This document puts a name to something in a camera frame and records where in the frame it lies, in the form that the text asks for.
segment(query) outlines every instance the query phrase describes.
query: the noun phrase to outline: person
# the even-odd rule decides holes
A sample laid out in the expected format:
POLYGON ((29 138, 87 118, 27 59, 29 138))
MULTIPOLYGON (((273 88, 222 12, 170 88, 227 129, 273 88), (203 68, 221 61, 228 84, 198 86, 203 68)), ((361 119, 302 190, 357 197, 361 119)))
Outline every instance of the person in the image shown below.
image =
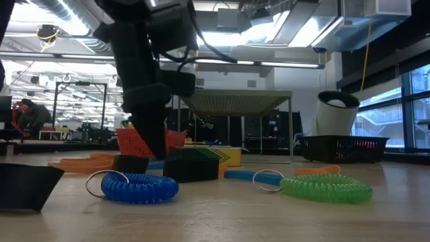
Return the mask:
POLYGON ((32 138, 38 138, 39 131, 47 122, 52 122, 51 113, 43 105, 37 105, 29 99, 21 100, 28 109, 19 117, 18 126, 21 129, 29 129, 32 138))

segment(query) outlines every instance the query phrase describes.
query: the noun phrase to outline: yellow box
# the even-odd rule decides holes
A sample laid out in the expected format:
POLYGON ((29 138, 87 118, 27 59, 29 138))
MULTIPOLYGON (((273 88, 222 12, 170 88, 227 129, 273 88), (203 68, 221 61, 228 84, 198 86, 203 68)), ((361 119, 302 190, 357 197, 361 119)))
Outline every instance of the yellow box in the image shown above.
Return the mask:
POLYGON ((181 155, 190 155, 194 158, 200 155, 208 158, 217 158, 220 160, 220 164, 228 167, 241 166, 242 161, 242 149, 240 147, 185 145, 181 147, 181 155))

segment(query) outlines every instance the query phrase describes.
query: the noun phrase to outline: blue tube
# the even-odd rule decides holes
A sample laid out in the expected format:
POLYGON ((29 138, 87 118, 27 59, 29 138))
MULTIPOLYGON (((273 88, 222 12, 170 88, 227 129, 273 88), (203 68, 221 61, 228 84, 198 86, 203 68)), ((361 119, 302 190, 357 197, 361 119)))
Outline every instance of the blue tube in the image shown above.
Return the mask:
POLYGON ((152 204, 173 198, 179 191, 178 183, 171 178, 149 174, 126 173, 128 184, 116 173, 101 180, 101 190, 110 200, 131 204, 152 204))
MULTIPOLYGON (((254 175, 255 175, 255 172, 253 171, 226 171, 224 173, 224 178, 253 181, 254 175)), ((256 182, 261 182, 261 183, 269 184, 273 186, 279 186, 281 180, 282 180, 282 176, 274 175, 274 174, 259 174, 255 178, 256 182)))

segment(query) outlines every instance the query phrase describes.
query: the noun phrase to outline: metal table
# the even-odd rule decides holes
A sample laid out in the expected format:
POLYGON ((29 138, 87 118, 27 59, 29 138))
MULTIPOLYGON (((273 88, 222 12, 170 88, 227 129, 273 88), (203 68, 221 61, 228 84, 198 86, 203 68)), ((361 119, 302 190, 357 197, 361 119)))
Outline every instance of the metal table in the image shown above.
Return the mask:
POLYGON ((191 97, 178 98, 178 131, 181 130, 181 99, 197 116, 260 117, 260 152, 263 153, 262 117, 288 100, 290 158, 293 161, 292 92, 278 90, 196 89, 191 97))

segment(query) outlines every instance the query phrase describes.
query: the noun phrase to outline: black plastic bin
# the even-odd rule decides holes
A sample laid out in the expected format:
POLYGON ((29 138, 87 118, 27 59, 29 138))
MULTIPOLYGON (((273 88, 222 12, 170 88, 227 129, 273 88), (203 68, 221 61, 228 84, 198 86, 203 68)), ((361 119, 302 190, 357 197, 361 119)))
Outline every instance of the black plastic bin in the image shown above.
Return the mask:
POLYGON ((389 138, 362 136, 301 137, 302 155, 310 161, 327 163, 380 162, 389 138))

